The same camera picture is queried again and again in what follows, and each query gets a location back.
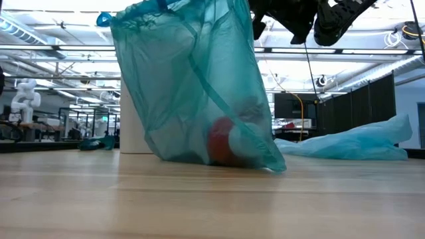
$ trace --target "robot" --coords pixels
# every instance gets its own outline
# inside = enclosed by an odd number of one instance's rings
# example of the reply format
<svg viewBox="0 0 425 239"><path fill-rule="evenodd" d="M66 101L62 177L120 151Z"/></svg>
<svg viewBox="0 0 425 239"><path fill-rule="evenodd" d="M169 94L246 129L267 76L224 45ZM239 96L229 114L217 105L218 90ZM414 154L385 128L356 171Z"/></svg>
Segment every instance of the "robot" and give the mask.
<svg viewBox="0 0 425 239"><path fill-rule="evenodd" d="M34 79L23 79L18 84L18 92L12 99L11 114L9 115L10 122L33 122L33 108L39 107L41 96L34 91L37 82Z"/></svg>
<svg viewBox="0 0 425 239"><path fill-rule="evenodd" d="M255 40L266 28L261 20L264 15L281 23L294 34L291 44L303 44L311 28L314 39L321 46L335 44L351 26L353 21L377 0L248 0L255 14L252 25Z"/></svg>

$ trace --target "drawstring bag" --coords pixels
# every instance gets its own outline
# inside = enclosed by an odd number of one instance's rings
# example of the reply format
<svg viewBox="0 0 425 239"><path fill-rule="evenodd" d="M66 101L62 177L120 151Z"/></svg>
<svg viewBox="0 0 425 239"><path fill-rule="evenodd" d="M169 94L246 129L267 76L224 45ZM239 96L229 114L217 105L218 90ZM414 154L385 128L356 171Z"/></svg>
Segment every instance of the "drawstring bag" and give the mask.
<svg viewBox="0 0 425 239"><path fill-rule="evenodd" d="M124 83L167 161L286 170L258 69L246 0L158 0L110 26Z"/></svg>

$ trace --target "wooden table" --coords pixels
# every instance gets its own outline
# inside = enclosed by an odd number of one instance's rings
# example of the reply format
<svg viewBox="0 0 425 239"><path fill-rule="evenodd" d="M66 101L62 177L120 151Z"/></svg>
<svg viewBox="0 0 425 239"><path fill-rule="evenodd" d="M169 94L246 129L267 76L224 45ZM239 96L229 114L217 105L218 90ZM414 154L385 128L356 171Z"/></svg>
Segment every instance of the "wooden table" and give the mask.
<svg viewBox="0 0 425 239"><path fill-rule="evenodd" d="M425 237L425 161L286 156L288 171L118 151L0 155L0 238Z"/></svg>

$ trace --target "red ball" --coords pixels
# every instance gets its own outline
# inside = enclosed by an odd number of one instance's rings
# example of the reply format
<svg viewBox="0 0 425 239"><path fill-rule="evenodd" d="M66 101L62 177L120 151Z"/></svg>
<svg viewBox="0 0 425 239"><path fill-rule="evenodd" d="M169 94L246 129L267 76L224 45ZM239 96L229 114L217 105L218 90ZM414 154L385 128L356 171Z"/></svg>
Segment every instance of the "red ball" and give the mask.
<svg viewBox="0 0 425 239"><path fill-rule="evenodd" d="M210 158L221 165L241 167L241 160L234 155L228 144L228 136L233 126L230 118L218 118L209 130L207 149Z"/></svg>

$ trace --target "screen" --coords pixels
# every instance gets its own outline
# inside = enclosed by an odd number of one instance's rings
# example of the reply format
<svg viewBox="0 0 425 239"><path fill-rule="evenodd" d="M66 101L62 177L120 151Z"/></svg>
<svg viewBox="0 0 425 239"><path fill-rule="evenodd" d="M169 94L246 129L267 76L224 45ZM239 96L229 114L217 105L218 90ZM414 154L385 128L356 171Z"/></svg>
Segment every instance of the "screen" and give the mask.
<svg viewBox="0 0 425 239"><path fill-rule="evenodd" d="M297 94L303 102L304 118L315 119L316 109L314 94ZM301 104L289 93L274 94L274 117L276 119L301 119Z"/></svg>

